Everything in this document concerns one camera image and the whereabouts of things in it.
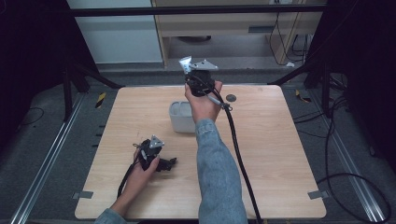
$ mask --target metal rail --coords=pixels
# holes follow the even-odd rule
[[[320,106],[320,97],[318,96],[319,93],[317,91],[311,91],[311,93],[312,93],[311,95],[313,96],[312,97],[313,102],[316,104],[317,108],[321,111],[322,108]],[[326,126],[330,128],[329,119],[327,119],[327,117],[324,115],[322,117]],[[355,162],[352,160],[351,156],[349,155],[347,148],[344,145],[343,140],[341,139],[337,130],[334,130],[334,133],[332,134],[330,140],[331,143],[334,144],[334,150],[336,151],[338,158],[343,164],[346,172],[355,175],[361,175],[361,172],[359,171]],[[385,219],[384,214],[382,213],[381,208],[379,207],[373,193],[371,192],[366,182],[355,177],[350,177],[349,180],[361,201],[361,205],[363,206],[363,209],[366,212],[367,217],[373,222],[379,222],[384,220]]]
[[[35,176],[35,180],[33,181],[32,185],[30,186],[29,190],[25,194],[20,206],[18,207],[17,211],[14,213],[11,222],[12,224],[22,224],[25,223],[27,218],[29,217],[30,212],[32,211],[33,206],[35,205],[35,201],[38,198],[41,190],[46,183],[47,177],[50,174],[53,164],[55,163],[59,152],[64,145],[64,141],[67,135],[70,132],[71,127],[73,126],[74,121],[76,120],[76,116],[78,111],[80,110],[81,104],[84,100],[85,93],[79,93],[75,105],[73,106],[75,109],[70,116],[70,119],[61,127],[61,130],[58,132],[54,142],[52,143],[51,148],[47,154],[46,159],[44,159],[40,170],[37,172]]]

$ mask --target wooden table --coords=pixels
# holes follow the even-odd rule
[[[262,218],[321,218],[323,201],[311,200],[318,190],[303,146],[278,86],[224,86],[221,95],[234,94],[231,103],[240,152]],[[175,133],[168,114],[174,101],[186,101],[184,86],[120,89],[84,186],[90,199],[80,198],[77,218],[96,218],[117,198],[120,182],[133,160],[135,147],[153,134],[165,142],[163,159],[177,157],[171,171],[156,173],[127,217],[198,218],[201,194],[196,172],[194,133]],[[222,140],[233,141],[224,111],[217,119]],[[241,176],[248,218],[255,213]]]

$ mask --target small white container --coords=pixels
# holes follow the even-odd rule
[[[195,133],[195,123],[192,119],[189,102],[176,101],[169,106],[169,116],[176,133]]]

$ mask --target black cable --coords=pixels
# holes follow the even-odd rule
[[[326,136],[320,136],[320,135],[316,135],[316,134],[312,134],[312,133],[307,133],[307,132],[304,132],[304,131],[301,131],[301,130],[297,130],[297,132],[299,132],[299,133],[305,133],[305,134],[311,135],[311,136],[313,136],[313,137],[326,138]]]
[[[313,115],[313,114],[316,114],[316,113],[320,113],[320,111],[315,111],[315,112],[312,112],[312,113],[309,113],[309,114],[301,115],[301,116],[299,116],[297,118],[293,118],[293,119],[301,119],[301,118],[304,118],[304,117],[307,117],[307,116],[310,116],[310,115]]]
[[[297,41],[298,35],[296,35],[294,37],[293,43],[291,45],[291,52],[295,55],[295,56],[299,56],[299,57],[306,57],[306,53],[307,53],[307,48],[308,48],[308,35],[305,35],[305,41],[304,41],[304,47],[303,49],[295,49],[295,43]]]
[[[125,175],[124,175],[124,178],[122,179],[122,181],[121,181],[121,183],[120,183],[119,191],[117,192],[117,198],[119,198],[119,197],[121,196],[122,190],[123,190],[123,188],[124,188],[124,186],[125,186],[125,183],[126,183],[128,177],[129,177],[129,175],[131,174],[132,170],[134,169],[134,166],[137,165],[137,164],[139,163],[139,161],[138,161],[138,158],[139,158],[139,157],[138,157],[138,154],[140,153],[141,148],[140,148],[139,145],[135,145],[135,144],[134,144],[134,146],[136,146],[136,148],[137,148],[139,151],[137,152],[136,157],[134,158],[134,162],[129,166],[128,170],[126,171],[126,173],[125,173]]]
[[[307,55],[308,55],[308,35],[305,35],[304,50],[303,50],[303,63],[305,63]]]
[[[280,63],[280,62],[277,61],[276,56],[275,56],[275,53],[274,53],[274,50],[273,50],[273,48],[272,48],[272,35],[273,35],[273,33],[274,33],[276,27],[277,27],[277,31],[278,31],[278,33],[279,33],[280,42],[282,43],[283,52],[284,52],[285,56],[290,60],[291,63],[300,62],[301,60],[292,60],[291,58],[289,58],[288,53],[286,52],[285,44],[284,44],[283,39],[282,39],[282,35],[281,35],[281,33],[280,33],[279,22],[278,22],[278,21],[279,21],[279,12],[276,13],[276,21],[275,21],[274,29],[273,29],[273,31],[271,32],[270,38],[269,38],[269,39],[270,39],[270,40],[269,40],[269,42],[270,42],[270,49],[271,49],[271,51],[272,51],[272,53],[273,53],[273,55],[274,55],[274,58],[275,58],[276,63],[277,63],[278,65],[286,65],[286,63]]]
[[[44,113],[45,113],[45,112],[44,112],[44,109],[42,109],[42,108],[40,108],[40,107],[31,107],[31,108],[29,108],[29,110],[33,110],[33,109],[40,110],[40,111],[41,111],[41,115],[38,117],[38,119],[35,119],[35,120],[33,120],[33,121],[30,121],[30,122],[22,123],[21,125],[33,124],[33,123],[38,122],[41,118],[43,118]]]
[[[366,178],[364,178],[363,176],[360,176],[360,175],[354,175],[354,174],[349,174],[349,173],[341,173],[341,174],[329,175],[329,140],[330,140],[330,136],[332,135],[332,128],[333,128],[333,125],[334,125],[334,111],[335,111],[335,109],[339,108],[340,106],[343,106],[344,104],[342,104],[342,103],[346,100],[346,99],[342,99],[341,101],[337,102],[339,99],[340,99],[340,98],[338,98],[337,100],[335,100],[335,101],[334,101],[334,104],[332,105],[332,108],[331,108],[331,116],[330,116],[331,122],[330,122],[329,131],[328,131],[327,136],[326,136],[326,144],[325,144],[325,172],[326,172],[326,176],[325,176],[324,178],[320,179],[319,181],[317,181],[317,183],[320,183],[320,182],[322,182],[322,181],[324,181],[324,180],[327,180],[327,184],[328,184],[328,187],[329,187],[329,191],[330,191],[332,197],[334,198],[334,200],[338,203],[339,206],[341,206],[341,208],[343,208],[348,214],[350,214],[351,216],[353,216],[353,217],[356,218],[357,220],[362,221],[362,222],[366,222],[366,223],[386,223],[386,222],[388,222],[388,220],[390,220],[390,217],[391,217],[391,206],[390,206],[388,200],[386,199],[384,193],[383,193],[375,184],[373,184],[371,181],[369,181],[368,179],[366,179]],[[363,218],[363,217],[359,217],[358,215],[352,213],[349,209],[347,209],[347,208],[338,200],[338,198],[337,198],[336,195],[334,194],[334,192],[333,192],[333,190],[332,190],[332,185],[331,185],[331,182],[330,182],[330,179],[331,179],[331,178],[334,178],[334,177],[336,177],[336,176],[341,176],[341,175],[343,175],[343,176],[349,176],[349,175],[351,175],[351,176],[354,176],[354,177],[363,179],[363,180],[365,180],[367,183],[369,183],[369,185],[371,185],[371,186],[375,189],[375,191],[378,192],[378,194],[383,198],[384,202],[386,203],[387,208],[388,208],[388,215],[387,215],[387,217],[386,217],[384,220],[382,220],[382,221],[373,222],[373,221],[368,220],[368,219],[365,219],[365,218]]]
[[[294,123],[295,123],[295,124],[298,124],[298,123],[305,123],[305,122],[308,122],[308,121],[311,121],[311,120],[320,118],[320,116],[322,116],[322,115],[324,115],[324,114],[325,114],[325,113],[320,113],[320,114],[318,114],[318,115],[316,115],[316,116],[314,116],[314,117],[312,117],[312,118],[309,118],[309,119],[294,121]]]
[[[216,97],[218,97],[219,101],[222,104],[224,104],[224,101],[222,100],[222,98],[219,95],[219,92],[216,90],[216,88],[215,88],[215,91],[212,91],[212,92],[216,95]],[[230,108],[228,106],[224,106],[223,108],[227,115],[228,121],[230,123],[231,135],[233,137],[233,147],[235,148],[235,154],[236,154],[236,158],[238,159],[239,168],[241,169],[242,176],[244,177],[245,182],[247,184],[247,191],[250,195],[251,202],[253,203],[253,208],[254,208],[254,212],[256,213],[257,223],[261,224],[262,217],[260,216],[260,211],[257,206],[256,199],[255,199],[254,193],[253,193],[253,188],[250,185],[250,181],[248,179],[248,174],[247,174],[247,171],[245,170],[245,165],[242,161],[241,153],[239,152],[238,141],[236,139],[236,131],[235,131],[235,127],[233,125],[233,116],[231,115]]]
[[[322,48],[326,45],[326,43],[331,39],[331,37],[332,37],[335,33],[338,32],[338,29],[340,29],[340,27],[344,24],[344,22],[347,20],[347,18],[349,17],[349,15],[352,13],[353,9],[355,9],[355,7],[356,7],[356,5],[358,4],[359,1],[360,1],[360,0],[355,0],[354,5],[353,5],[353,6],[351,7],[351,9],[348,11],[348,13],[345,15],[345,17],[341,20],[341,22],[340,22],[340,23],[334,28],[334,30],[327,36],[327,38],[323,41],[323,43],[322,43],[319,47],[317,47],[317,48],[310,54],[309,57],[308,57],[308,55],[306,55],[305,60],[309,60],[310,58],[313,58],[313,57],[315,56],[315,54],[316,54],[317,52],[319,52],[319,50],[322,49]],[[278,32],[279,32],[279,34],[280,34],[279,26],[278,26],[278,17],[279,17],[279,12],[277,12],[277,14],[276,14],[276,22],[275,22],[275,26],[274,26],[273,32],[274,32],[274,30],[275,30],[275,28],[276,28],[276,26],[277,26]],[[271,41],[272,33],[270,34],[270,38],[269,38],[270,40],[269,40],[269,42],[270,42],[270,49],[271,49],[271,51],[272,51],[272,53],[273,53],[273,55],[274,55],[274,57],[275,57],[275,53],[274,53],[274,50],[272,49],[272,45],[271,45],[271,43],[272,43],[272,41]],[[284,45],[284,43],[283,43],[283,39],[280,38],[280,40],[281,40],[282,45],[283,45],[283,51],[285,52],[285,51],[286,51],[286,47],[285,47],[285,45]],[[277,60],[276,60],[276,63],[277,63],[278,65],[285,65],[285,64],[279,63]]]

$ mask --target person's arm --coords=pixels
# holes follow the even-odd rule
[[[221,87],[222,83],[216,81],[215,88],[221,91]],[[197,169],[202,196],[199,221],[248,223],[238,169],[215,125],[220,107],[206,96],[193,96],[188,85],[185,96],[191,104],[198,143]]]
[[[157,169],[160,157],[157,157],[151,162],[150,167],[144,171],[141,164],[138,162],[131,174],[128,176],[124,190],[120,197],[107,208],[96,220],[95,224],[107,224],[107,223],[126,223],[124,216],[126,215],[129,207],[131,206],[137,195],[144,189],[148,184],[152,174]]]

